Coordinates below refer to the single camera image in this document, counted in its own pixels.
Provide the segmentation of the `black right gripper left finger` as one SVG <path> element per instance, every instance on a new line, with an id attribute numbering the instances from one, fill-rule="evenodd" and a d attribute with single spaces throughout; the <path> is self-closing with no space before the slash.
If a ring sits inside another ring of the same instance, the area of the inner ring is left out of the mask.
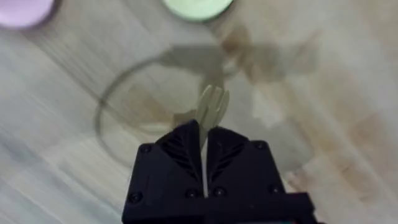
<path id="1" fill-rule="evenodd" d="M 137 151 L 122 213 L 124 220 L 201 220 L 199 125 L 177 126 Z"/>

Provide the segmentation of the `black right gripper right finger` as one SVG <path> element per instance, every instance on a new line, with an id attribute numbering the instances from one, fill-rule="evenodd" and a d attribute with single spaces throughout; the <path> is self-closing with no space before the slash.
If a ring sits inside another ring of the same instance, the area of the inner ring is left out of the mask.
<path id="1" fill-rule="evenodd" d="M 210 197 L 285 193 L 268 143 L 218 126 L 208 133 L 206 174 Z"/>

